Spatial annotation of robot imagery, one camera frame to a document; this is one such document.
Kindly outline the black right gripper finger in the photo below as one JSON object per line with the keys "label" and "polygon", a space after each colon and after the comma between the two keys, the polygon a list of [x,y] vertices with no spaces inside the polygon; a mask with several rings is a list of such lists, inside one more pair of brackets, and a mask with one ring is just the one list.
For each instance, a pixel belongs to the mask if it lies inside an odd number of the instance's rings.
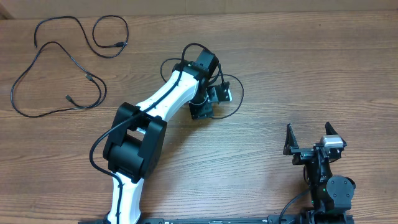
{"label": "black right gripper finger", "polygon": [[289,123],[286,129],[286,139],[283,149],[283,155],[294,155],[299,151],[299,145],[294,135],[292,125]]}
{"label": "black right gripper finger", "polygon": [[325,131],[326,131],[326,135],[338,135],[338,133],[335,131],[333,126],[330,124],[330,122],[325,123]]}

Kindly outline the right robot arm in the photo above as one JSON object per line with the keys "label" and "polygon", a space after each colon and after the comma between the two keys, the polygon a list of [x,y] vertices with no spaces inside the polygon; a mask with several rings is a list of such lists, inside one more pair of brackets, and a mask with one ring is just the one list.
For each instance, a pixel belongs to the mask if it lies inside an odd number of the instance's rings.
{"label": "right robot arm", "polygon": [[[326,134],[312,147],[299,147],[291,124],[287,125],[283,154],[292,156],[293,165],[303,165],[303,178],[308,189],[294,197],[281,211],[279,223],[353,223],[346,212],[356,188],[349,177],[333,175],[330,164],[341,159],[346,141],[325,123]],[[298,199],[310,194],[311,207],[301,209],[298,215],[286,215],[286,210]]]}

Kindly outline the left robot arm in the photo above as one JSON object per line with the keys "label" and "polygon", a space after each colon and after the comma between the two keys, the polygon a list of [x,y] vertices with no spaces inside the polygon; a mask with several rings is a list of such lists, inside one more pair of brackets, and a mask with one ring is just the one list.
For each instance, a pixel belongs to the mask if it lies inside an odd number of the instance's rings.
{"label": "left robot arm", "polygon": [[144,180],[159,161],[169,120],[185,103],[192,119],[207,119],[214,117],[214,103],[232,100],[228,82],[214,84],[217,69],[218,58],[204,49],[195,61],[176,64],[150,98],[118,108],[103,151],[113,179],[112,206],[103,223],[139,221]]}

